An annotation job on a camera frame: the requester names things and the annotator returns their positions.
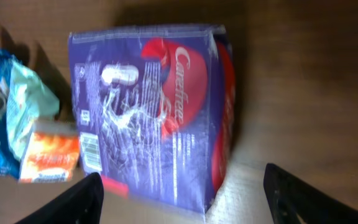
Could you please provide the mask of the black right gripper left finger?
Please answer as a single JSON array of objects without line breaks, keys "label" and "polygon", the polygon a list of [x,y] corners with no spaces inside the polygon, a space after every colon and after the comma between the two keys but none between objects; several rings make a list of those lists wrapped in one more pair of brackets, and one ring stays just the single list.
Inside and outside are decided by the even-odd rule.
[{"label": "black right gripper left finger", "polygon": [[17,224],[99,224],[103,199],[101,176],[92,173]]}]

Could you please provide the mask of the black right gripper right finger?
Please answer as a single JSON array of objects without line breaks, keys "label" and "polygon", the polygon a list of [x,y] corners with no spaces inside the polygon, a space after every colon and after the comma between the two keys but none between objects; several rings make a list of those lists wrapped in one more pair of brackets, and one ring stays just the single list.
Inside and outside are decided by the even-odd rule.
[{"label": "black right gripper right finger", "polygon": [[358,211],[268,163],[264,191],[275,224],[358,223]]}]

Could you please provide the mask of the orange small carton box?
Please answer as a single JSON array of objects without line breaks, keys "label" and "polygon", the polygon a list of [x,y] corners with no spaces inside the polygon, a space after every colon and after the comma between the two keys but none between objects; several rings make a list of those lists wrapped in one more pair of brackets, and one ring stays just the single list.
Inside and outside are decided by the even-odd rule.
[{"label": "orange small carton box", "polygon": [[79,137],[74,123],[37,120],[21,159],[19,182],[68,182],[79,157]]}]

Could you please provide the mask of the mint green snack packet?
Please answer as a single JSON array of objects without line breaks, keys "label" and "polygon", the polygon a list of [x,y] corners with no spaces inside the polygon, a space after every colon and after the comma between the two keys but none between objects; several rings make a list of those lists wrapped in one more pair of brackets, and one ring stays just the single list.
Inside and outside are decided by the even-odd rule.
[{"label": "mint green snack packet", "polygon": [[59,99],[43,84],[37,73],[13,62],[7,98],[6,130],[9,149],[15,159],[22,159],[33,122],[39,118],[54,119],[59,109]]}]

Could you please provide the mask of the purple red Carefree pack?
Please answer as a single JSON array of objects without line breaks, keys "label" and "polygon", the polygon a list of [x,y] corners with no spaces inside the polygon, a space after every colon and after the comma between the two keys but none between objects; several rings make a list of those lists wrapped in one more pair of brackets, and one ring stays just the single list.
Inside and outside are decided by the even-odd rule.
[{"label": "purple red Carefree pack", "polygon": [[205,214],[226,174],[234,121],[225,27],[72,33],[68,54],[84,172],[116,194]]}]

